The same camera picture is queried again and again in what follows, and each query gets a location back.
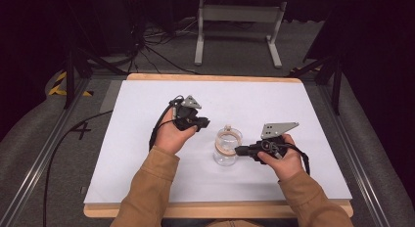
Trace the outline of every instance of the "tan sleeve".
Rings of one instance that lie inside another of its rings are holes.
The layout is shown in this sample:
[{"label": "tan sleeve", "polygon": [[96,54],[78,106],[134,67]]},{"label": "tan sleeve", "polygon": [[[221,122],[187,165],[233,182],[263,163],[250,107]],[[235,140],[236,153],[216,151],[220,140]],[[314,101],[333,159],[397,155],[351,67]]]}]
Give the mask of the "tan sleeve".
[{"label": "tan sleeve", "polygon": [[179,157],[153,147],[134,175],[112,227],[161,226]]},{"label": "tan sleeve", "polygon": [[305,171],[279,182],[299,226],[353,226],[347,213],[327,199],[321,186]]}]

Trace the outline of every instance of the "white metal stand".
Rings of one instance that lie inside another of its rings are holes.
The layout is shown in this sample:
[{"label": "white metal stand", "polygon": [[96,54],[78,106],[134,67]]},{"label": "white metal stand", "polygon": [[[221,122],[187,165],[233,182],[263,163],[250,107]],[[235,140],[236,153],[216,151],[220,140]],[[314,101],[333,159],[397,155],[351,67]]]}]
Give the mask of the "white metal stand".
[{"label": "white metal stand", "polygon": [[202,64],[204,53],[204,21],[234,21],[253,23],[274,23],[274,30],[271,35],[266,36],[269,52],[271,53],[274,67],[282,66],[275,40],[287,3],[281,3],[280,7],[254,7],[254,6],[226,6],[226,5],[205,5],[204,0],[199,1],[198,25],[199,34],[196,44],[195,65]]}]

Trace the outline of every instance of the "person's right hand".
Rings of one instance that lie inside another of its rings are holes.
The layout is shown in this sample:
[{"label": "person's right hand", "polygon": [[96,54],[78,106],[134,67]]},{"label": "person's right hand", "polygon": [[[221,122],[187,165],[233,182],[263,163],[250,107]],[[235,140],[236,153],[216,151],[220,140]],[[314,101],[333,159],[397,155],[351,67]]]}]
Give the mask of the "person's right hand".
[{"label": "person's right hand", "polygon": [[[295,144],[289,134],[283,134],[286,143]],[[301,165],[301,156],[293,149],[288,149],[282,159],[273,158],[265,152],[259,152],[258,157],[274,169],[280,181],[284,181],[303,170]]]}]

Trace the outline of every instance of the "glass jar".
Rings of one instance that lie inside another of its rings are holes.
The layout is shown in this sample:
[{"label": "glass jar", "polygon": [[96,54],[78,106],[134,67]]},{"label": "glass jar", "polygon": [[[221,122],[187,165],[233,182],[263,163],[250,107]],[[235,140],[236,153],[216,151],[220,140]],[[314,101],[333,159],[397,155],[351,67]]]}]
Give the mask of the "glass jar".
[{"label": "glass jar", "polygon": [[231,125],[226,125],[216,134],[214,142],[215,150],[213,152],[214,160],[217,164],[222,166],[233,165],[238,159],[235,148],[241,145],[242,133],[239,130],[232,128]]}]

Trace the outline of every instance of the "person's left hand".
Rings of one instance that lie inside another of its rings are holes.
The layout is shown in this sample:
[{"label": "person's left hand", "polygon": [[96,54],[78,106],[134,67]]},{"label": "person's left hand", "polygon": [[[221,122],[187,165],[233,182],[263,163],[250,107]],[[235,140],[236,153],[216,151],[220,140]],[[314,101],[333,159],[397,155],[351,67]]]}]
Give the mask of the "person's left hand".
[{"label": "person's left hand", "polygon": [[173,108],[170,108],[161,121],[161,124],[164,122],[166,123],[161,125],[157,132],[155,146],[159,147],[163,151],[175,155],[180,151],[187,139],[195,135],[198,127],[192,126],[184,131],[180,131],[172,121],[167,122],[172,120],[172,117]]}]

